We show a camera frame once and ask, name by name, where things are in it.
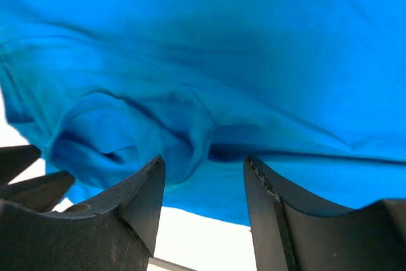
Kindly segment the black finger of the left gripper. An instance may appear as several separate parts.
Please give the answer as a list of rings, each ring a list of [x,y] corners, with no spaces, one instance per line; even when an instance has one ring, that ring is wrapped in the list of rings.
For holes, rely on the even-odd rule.
[[[34,145],[1,147],[1,185],[5,185],[38,160],[41,151]]]
[[[75,178],[66,171],[39,176],[1,186],[1,199],[35,212],[51,211],[74,184]]]

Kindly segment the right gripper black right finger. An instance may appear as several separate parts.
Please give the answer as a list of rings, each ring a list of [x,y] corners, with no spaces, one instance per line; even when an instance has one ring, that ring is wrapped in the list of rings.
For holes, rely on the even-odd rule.
[[[244,161],[258,270],[404,270],[405,201],[351,209],[276,173],[257,157]]]

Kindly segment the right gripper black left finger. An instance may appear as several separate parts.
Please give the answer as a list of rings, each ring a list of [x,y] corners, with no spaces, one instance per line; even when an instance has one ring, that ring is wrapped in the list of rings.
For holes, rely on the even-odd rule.
[[[63,212],[1,199],[2,270],[146,270],[166,179],[161,156]]]

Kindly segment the blue t shirt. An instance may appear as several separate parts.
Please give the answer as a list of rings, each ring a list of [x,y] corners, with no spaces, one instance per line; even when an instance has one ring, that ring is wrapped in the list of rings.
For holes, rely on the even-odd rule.
[[[405,197],[405,0],[1,0],[1,90],[74,203],[157,155],[165,206],[241,225],[249,155]]]

